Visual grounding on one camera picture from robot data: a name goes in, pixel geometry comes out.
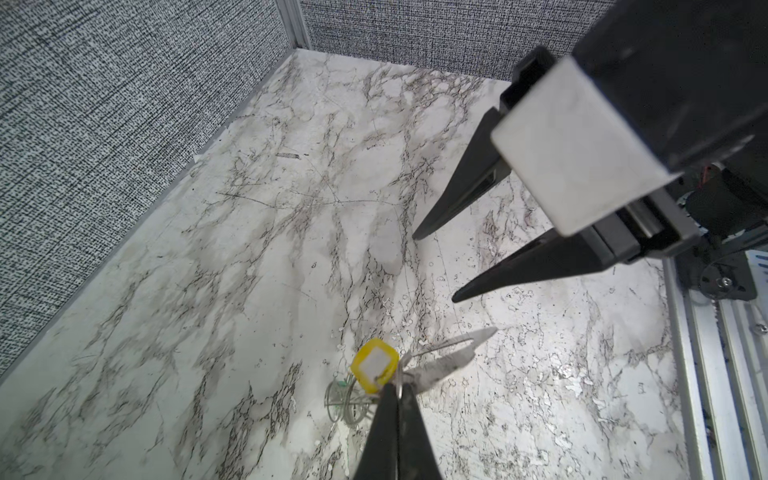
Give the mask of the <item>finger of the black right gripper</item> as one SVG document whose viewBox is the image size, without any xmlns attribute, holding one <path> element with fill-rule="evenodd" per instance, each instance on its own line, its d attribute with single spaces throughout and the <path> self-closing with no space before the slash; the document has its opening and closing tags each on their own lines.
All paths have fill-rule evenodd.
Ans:
<svg viewBox="0 0 768 480">
<path fill-rule="evenodd" d="M 509 164 L 491 141 L 502 118 L 494 108 L 484 114 L 445 190 L 413 233 L 414 240 L 439 230 L 510 175 Z"/>
</svg>

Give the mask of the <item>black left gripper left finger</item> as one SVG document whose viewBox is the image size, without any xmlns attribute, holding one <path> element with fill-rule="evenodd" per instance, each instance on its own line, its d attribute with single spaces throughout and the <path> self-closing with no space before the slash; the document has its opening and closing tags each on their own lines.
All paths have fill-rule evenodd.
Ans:
<svg viewBox="0 0 768 480">
<path fill-rule="evenodd" d="M 395 480 L 398 475 L 398 397 L 392 384 L 381 391 L 354 480 Z"/>
</svg>

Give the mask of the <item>silver keyring with rings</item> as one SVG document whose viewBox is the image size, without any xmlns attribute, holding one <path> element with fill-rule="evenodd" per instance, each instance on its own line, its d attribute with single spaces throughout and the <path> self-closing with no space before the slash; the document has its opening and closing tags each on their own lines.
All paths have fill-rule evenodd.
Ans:
<svg viewBox="0 0 768 480">
<path fill-rule="evenodd" d="M 326 387 L 324 406 L 331 422 L 354 427 L 374 416 L 378 404 L 375 394 L 366 393 L 353 375 L 335 379 Z"/>
</svg>

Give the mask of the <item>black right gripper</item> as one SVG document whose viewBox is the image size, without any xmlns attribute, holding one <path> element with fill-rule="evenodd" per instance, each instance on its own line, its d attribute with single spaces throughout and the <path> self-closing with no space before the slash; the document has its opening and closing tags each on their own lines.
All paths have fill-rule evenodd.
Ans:
<svg viewBox="0 0 768 480">
<path fill-rule="evenodd" d="M 452 296 L 671 256 L 767 219 L 767 51 L 724 45 L 588 65 L 538 47 L 503 92 L 499 154 L 549 231 Z"/>
</svg>

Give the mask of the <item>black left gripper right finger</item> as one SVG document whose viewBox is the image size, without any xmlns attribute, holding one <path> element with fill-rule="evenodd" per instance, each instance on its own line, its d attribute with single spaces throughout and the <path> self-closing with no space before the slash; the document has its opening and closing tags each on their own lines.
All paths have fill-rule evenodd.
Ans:
<svg viewBox="0 0 768 480">
<path fill-rule="evenodd" d="M 417 396 L 411 385 L 402 386 L 398 406 L 398 478 L 442 480 Z"/>
</svg>

